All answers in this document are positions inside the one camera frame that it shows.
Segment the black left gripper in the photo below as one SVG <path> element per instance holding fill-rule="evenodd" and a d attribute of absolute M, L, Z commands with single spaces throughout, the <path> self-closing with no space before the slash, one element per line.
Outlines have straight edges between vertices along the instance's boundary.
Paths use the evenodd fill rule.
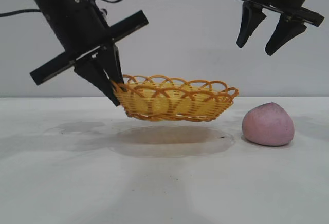
<path fill-rule="evenodd" d="M 110 82 L 110 79 L 124 82 L 116 42 L 149 23 L 144 12 L 138 11 L 110 26 L 107 10 L 99 8 L 96 0 L 36 0 L 36 3 L 64 52 L 32 71 L 34 82 L 41 85 L 73 67 L 77 75 L 119 106 Z"/>

